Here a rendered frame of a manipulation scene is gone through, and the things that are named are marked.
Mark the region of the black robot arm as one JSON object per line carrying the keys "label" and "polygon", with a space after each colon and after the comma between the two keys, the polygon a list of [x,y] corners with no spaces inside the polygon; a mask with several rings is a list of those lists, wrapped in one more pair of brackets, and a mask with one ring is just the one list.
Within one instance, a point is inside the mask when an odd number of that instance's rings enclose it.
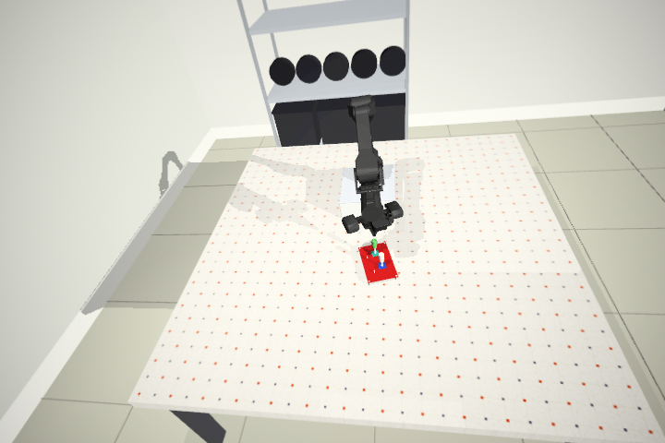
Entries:
{"label": "black robot arm", "polygon": [[[356,193],[361,194],[361,216],[369,222],[372,232],[384,231],[394,222],[393,213],[384,210],[381,204],[384,175],[383,160],[373,148],[370,122],[376,113],[372,95],[352,97],[347,104],[349,116],[357,126],[358,155],[354,177]],[[357,180],[361,184],[357,187]]]}

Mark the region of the red circuit board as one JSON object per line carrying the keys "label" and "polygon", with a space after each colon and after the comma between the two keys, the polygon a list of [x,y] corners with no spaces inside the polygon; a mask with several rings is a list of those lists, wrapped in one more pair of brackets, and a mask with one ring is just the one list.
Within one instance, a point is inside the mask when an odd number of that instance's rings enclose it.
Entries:
{"label": "red circuit board", "polygon": [[371,245],[359,247],[358,250],[369,285],[391,278],[397,280],[398,275],[386,242],[377,244],[377,239],[373,238]]}

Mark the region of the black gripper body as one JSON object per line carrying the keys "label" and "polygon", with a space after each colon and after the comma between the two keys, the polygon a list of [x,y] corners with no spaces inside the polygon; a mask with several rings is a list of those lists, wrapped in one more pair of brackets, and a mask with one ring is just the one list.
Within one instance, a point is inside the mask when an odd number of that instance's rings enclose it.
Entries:
{"label": "black gripper body", "polygon": [[[394,219],[398,219],[404,216],[403,209],[397,203],[397,201],[386,203],[384,204],[384,207],[386,208],[385,211],[388,213],[393,213]],[[359,223],[361,222],[365,228],[370,226],[369,221],[365,221],[362,216],[355,217],[354,214],[351,214],[342,218],[342,224],[346,232],[349,234],[358,232]]]}

